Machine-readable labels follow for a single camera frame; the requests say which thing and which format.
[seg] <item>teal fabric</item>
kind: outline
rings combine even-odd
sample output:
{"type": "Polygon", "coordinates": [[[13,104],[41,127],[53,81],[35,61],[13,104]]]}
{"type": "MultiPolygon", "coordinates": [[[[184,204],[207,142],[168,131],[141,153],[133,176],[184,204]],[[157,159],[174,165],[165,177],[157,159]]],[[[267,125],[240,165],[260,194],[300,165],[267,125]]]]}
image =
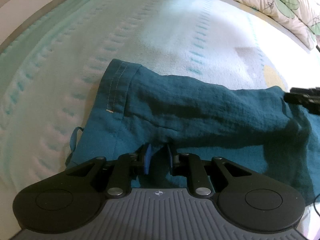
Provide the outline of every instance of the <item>teal fabric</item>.
{"type": "Polygon", "coordinates": [[[320,116],[283,101],[279,87],[229,90],[183,76],[160,76],[114,59],[108,66],[68,168],[108,160],[150,142],[149,175],[133,187],[185,187],[169,175],[162,147],[174,142],[210,160],[223,156],[299,190],[306,204],[320,191],[320,116]]]}

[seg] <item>blanket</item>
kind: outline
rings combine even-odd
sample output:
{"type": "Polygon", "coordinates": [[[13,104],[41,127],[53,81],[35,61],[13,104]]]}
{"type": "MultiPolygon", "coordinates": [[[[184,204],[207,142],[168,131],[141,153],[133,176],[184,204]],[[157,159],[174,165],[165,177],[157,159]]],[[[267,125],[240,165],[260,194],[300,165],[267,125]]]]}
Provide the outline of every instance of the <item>blanket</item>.
{"type": "Polygon", "coordinates": [[[185,187],[172,177],[163,146],[201,159],[223,156],[301,192],[306,204],[320,191],[320,117],[283,100],[279,87],[229,90],[191,77],[161,76],[114,59],[101,80],[68,168],[105,156],[114,160],[153,146],[149,174],[133,187],[185,187]]]}
{"type": "Polygon", "coordinates": [[[319,86],[319,52],[256,13],[233,0],[67,0],[0,55],[1,179],[18,192],[64,169],[113,58],[232,90],[319,86]]]}

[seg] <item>bed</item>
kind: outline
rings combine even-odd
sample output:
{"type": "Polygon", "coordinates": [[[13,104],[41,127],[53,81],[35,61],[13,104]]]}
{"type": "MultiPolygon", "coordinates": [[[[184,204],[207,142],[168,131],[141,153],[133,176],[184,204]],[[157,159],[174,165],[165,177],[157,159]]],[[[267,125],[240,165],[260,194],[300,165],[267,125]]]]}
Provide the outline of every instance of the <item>bed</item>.
{"type": "MultiPolygon", "coordinates": [[[[234,0],[66,0],[2,47],[1,239],[19,230],[15,194],[65,169],[113,58],[232,90],[320,86],[319,51],[234,0]]],[[[319,224],[308,206],[298,229],[319,224]]]]}

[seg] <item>gray ribbed plate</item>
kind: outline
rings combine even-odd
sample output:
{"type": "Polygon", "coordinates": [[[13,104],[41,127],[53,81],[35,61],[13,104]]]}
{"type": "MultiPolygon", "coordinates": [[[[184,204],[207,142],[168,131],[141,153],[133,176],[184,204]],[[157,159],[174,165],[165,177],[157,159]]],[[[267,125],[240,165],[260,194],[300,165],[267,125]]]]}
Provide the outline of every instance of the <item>gray ribbed plate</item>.
{"type": "Polygon", "coordinates": [[[77,230],[51,235],[22,230],[12,240],[303,240],[294,229],[264,235],[227,222],[210,200],[186,189],[134,188],[129,196],[108,200],[101,213],[77,230]]]}

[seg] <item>crosshair logo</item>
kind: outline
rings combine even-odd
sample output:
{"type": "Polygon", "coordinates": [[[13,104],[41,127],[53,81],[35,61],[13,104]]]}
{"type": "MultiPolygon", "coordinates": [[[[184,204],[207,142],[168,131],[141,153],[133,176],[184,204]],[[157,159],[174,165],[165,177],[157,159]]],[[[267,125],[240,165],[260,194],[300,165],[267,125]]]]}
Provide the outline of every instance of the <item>crosshair logo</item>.
{"type": "Polygon", "coordinates": [[[164,192],[158,190],[158,191],[156,191],[154,194],[156,194],[157,196],[161,196],[162,194],[164,194],[164,192]]]}

